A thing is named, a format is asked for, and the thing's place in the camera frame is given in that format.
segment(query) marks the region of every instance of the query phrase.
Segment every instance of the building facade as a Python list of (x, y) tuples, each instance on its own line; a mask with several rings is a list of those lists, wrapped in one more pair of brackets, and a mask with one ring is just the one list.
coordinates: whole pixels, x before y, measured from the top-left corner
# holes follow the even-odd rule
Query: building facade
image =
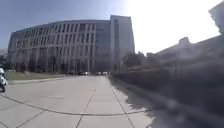
[(212, 19), (219, 28), (221, 34), (224, 33), (224, 1), (209, 10)]
[(34, 71), (111, 71), (134, 52), (130, 17), (54, 22), (13, 32), (8, 61)]

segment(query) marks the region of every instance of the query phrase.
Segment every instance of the concrete pavement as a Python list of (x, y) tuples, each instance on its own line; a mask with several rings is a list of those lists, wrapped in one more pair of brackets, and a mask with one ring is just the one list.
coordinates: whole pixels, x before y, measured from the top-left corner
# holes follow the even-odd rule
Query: concrete pavement
[(194, 128), (104, 76), (8, 86), (0, 128)]

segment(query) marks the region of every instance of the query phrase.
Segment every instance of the person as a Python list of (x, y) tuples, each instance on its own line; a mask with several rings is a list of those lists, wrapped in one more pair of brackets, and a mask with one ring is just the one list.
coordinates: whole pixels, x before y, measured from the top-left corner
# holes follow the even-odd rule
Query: person
[(8, 85), (4, 74), (4, 70), (0, 68), (0, 88), (2, 89), (3, 93), (5, 92), (5, 86)]

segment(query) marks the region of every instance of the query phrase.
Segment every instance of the lawn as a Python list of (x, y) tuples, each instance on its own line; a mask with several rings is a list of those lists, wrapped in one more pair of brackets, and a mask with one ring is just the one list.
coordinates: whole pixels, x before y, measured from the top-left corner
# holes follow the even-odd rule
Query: lawn
[(58, 78), (64, 75), (56, 74), (40, 74), (40, 73), (22, 73), (22, 72), (5, 72), (5, 76), (8, 80), (33, 80), (33, 79), (48, 79)]

